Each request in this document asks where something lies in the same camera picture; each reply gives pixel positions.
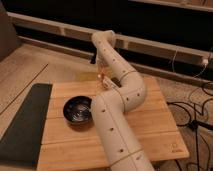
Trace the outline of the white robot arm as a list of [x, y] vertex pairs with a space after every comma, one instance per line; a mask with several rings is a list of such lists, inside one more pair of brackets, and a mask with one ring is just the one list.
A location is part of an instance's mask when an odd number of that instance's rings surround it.
[[92, 118], [110, 164], [111, 171], [155, 171], [124, 114], [140, 106], [147, 94], [143, 78], [114, 50], [115, 33], [92, 35], [97, 58], [109, 66], [120, 86], [105, 77], [107, 91], [92, 99]]

